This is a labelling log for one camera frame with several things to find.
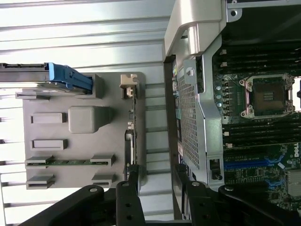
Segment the CPU socket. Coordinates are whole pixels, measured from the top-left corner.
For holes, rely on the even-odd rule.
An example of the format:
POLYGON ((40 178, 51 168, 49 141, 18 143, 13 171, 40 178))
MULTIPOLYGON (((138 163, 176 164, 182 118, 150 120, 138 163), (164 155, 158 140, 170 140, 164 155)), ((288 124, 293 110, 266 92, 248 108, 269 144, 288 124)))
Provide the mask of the CPU socket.
POLYGON ((287 73, 257 75, 243 78, 243 118, 251 120, 281 118, 295 113, 293 105, 294 76, 287 73))

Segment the metal socket cover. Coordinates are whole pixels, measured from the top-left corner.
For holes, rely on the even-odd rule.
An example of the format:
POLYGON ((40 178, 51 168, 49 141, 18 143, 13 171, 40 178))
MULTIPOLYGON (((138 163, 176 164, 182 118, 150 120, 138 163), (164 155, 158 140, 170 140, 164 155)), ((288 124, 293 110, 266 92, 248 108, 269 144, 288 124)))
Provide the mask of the metal socket cover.
POLYGON ((301 112, 301 77, 294 78, 293 105, 296 112, 301 112))

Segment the grey plastic parts rack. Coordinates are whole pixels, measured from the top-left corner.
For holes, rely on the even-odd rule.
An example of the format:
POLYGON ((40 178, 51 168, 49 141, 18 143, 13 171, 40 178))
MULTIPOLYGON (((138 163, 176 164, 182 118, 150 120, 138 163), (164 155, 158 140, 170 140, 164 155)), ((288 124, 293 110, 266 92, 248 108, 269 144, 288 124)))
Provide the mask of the grey plastic parts rack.
POLYGON ((21 89, 23 102, 26 188, 28 190, 104 188, 124 181, 124 134, 130 99, 122 99, 120 76, 137 74, 137 144, 139 185, 146 176, 145 75, 141 72, 89 73, 92 94, 21 89), (49 160, 109 161, 110 166, 27 166, 49 160))

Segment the green Dell motherboard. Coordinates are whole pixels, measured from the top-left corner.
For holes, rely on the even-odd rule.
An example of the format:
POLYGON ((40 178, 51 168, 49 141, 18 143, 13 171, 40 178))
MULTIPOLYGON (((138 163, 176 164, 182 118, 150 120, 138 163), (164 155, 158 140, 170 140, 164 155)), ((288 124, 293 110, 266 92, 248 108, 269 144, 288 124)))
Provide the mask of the green Dell motherboard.
POLYGON ((213 56, 214 101, 222 121, 223 164, 266 161, 266 167, 224 169, 238 185, 286 210, 301 212, 301 196, 287 190, 287 172, 301 170, 301 112, 281 118, 243 118, 243 78, 287 73, 301 77, 301 42, 223 46, 213 56))

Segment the black silver PC case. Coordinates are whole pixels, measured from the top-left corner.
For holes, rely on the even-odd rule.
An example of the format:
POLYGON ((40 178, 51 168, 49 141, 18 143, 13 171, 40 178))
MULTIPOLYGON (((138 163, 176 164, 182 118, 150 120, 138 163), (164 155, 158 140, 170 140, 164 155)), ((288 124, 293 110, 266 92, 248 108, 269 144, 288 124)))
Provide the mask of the black silver PC case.
POLYGON ((293 42, 301 42, 301 0, 175 0, 164 37, 174 194, 177 164, 187 167, 190 180, 214 191, 226 186, 214 54, 223 46, 293 42))

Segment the blue expansion slot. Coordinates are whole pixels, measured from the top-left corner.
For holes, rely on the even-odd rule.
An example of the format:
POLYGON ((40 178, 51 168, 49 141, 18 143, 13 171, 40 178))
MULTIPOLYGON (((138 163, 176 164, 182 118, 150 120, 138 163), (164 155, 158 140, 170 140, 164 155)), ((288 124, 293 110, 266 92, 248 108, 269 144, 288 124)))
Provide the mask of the blue expansion slot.
POLYGON ((270 163, 266 161, 238 161, 238 162, 226 162, 224 163, 225 170, 236 170, 236 169, 244 169, 244 168, 252 168, 252 167, 266 167, 269 166, 270 163))

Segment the hard disk in blue carrier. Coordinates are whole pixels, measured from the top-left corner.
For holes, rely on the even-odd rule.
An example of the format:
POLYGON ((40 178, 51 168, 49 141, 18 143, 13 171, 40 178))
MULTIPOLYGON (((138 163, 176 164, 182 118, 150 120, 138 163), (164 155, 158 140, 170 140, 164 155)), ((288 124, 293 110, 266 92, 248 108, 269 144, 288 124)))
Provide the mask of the hard disk in blue carrier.
POLYGON ((0 89, 4 88, 92 94, 93 79, 67 65, 0 63, 0 89))

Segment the silver chipset heatsink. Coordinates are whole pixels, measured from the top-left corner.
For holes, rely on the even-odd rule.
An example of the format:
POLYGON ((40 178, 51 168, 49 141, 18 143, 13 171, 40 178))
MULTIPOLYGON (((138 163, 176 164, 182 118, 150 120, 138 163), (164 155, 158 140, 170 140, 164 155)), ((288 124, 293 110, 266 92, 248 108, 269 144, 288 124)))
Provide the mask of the silver chipset heatsink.
POLYGON ((287 190, 292 197, 301 196, 301 169, 287 172, 287 190))

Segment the green RAM stick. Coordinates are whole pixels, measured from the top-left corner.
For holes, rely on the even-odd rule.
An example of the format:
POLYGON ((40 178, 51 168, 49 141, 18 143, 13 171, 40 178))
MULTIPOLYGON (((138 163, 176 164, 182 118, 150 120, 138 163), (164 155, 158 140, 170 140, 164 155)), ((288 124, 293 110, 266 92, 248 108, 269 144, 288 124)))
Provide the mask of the green RAM stick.
POLYGON ((110 166, 109 161, 90 161, 90 160, 49 160, 45 162, 29 162, 27 166, 79 166, 79 165, 104 165, 110 166))

